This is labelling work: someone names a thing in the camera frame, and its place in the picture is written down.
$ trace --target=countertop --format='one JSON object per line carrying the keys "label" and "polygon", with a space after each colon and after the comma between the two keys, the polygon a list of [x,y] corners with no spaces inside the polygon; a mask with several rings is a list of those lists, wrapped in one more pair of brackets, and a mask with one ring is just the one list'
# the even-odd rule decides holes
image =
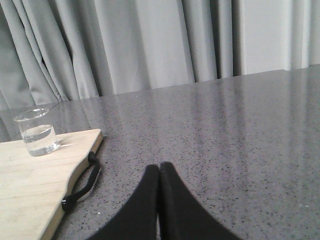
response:
{"label": "countertop", "polygon": [[[145,167],[164,161],[239,237],[320,239],[320,65],[46,107],[57,134],[104,135],[95,188],[63,217],[54,240],[91,236]],[[21,139],[12,117],[30,108],[0,111],[0,142]]]}

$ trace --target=wooden cutting board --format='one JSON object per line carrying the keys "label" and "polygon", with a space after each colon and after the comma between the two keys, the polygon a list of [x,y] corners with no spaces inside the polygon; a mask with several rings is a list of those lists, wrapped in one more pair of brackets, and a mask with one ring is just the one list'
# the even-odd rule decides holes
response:
{"label": "wooden cutting board", "polygon": [[64,215],[61,201],[89,166],[100,129],[57,135],[62,147],[30,156],[22,140],[0,143],[0,240],[49,240]]}

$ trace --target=curtain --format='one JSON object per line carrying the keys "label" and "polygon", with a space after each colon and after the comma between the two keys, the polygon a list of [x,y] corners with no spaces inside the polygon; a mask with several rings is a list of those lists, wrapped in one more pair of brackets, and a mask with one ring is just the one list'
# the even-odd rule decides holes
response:
{"label": "curtain", "polygon": [[[309,0],[0,0],[0,110],[308,67],[318,12]],[[304,65],[301,51],[314,53]]]}

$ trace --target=black handle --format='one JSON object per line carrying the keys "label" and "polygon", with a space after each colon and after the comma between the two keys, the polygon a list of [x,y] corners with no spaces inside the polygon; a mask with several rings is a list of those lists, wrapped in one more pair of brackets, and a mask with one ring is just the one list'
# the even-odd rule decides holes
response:
{"label": "black handle", "polygon": [[87,192],[89,192],[89,190],[92,188],[92,186],[96,181],[96,178],[100,170],[100,163],[93,151],[89,152],[88,161],[90,165],[94,165],[92,172],[89,176],[88,182],[84,186],[84,188],[82,188],[80,191],[74,194],[71,194],[69,196],[65,196],[62,199],[62,209],[65,212],[70,211],[73,208],[73,206],[76,204],[77,200],[81,198],[83,195],[85,195]]}

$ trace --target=glass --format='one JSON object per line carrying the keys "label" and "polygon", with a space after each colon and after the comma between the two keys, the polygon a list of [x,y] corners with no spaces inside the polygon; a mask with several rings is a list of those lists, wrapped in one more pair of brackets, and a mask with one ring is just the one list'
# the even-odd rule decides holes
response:
{"label": "glass", "polygon": [[54,127],[43,118],[48,112],[47,108],[38,108],[13,119],[19,124],[22,139],[31,156],[49,154],[59,146]]}

